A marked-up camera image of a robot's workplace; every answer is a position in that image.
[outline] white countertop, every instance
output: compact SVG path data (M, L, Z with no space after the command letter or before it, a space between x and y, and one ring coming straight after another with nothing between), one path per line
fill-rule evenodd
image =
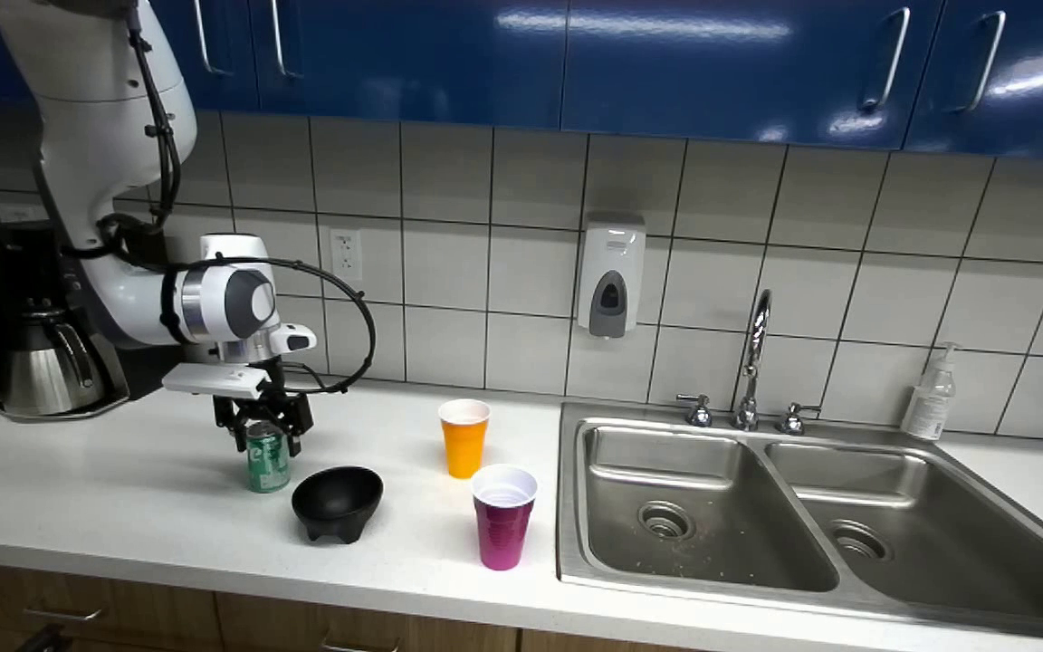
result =
M378 386L311 400L316 429L280 493L244 489L244 456L208 400L158 391L83 425L0 415L0 564L683 647L1043 647L990 629L560 583L559 401L489 400L487 461L540 479L520 564L489 572L468 480L441 468L441 400ZM1043 445L951 437L945 448L1043 519ZM311 548L290 493L344 465L384 479L381 509L360 542Z

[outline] backsplash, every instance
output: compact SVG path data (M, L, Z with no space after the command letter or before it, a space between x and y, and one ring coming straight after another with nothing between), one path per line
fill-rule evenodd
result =
M759 410L898 425L926 350L956 342L951 430L1043 437L1043 164L489 127L203 117L175 255L258 233L333 269L360 247L371 378L553 400L727 407L758 290L774 295ZM0 222L36 216L36 117L0 110ZM641 215L641 326L573 326L582 215ZM284 314L348 372L363 321L280 273Z

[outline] drain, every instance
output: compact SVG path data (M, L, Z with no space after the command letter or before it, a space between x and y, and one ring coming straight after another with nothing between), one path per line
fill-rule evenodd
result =
M692 519L682 503L649 499L641 506L641 530L659 537L659 538L683 538L683 537L692 537Z
M845 555L855 558L886 558L886 548L875 538L875 534L861 522L838 522L834 538Z

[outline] black bowl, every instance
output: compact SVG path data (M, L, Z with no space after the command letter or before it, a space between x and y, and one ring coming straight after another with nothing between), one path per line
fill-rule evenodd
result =
M303 479L292 509L307 538L354 542L381 503L384 480L371 468L331 468Z

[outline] faucet handle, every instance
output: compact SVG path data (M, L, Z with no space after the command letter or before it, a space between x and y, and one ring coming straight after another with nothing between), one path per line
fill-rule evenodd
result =
M683 396L676 400L688 414L683 419L697 429L711 429L715 425L715 410L711 410L711 396Z
M820 419L820 414L822 414L822 407L788 401L780 430L800 435L800 430L803 430L803 419Z

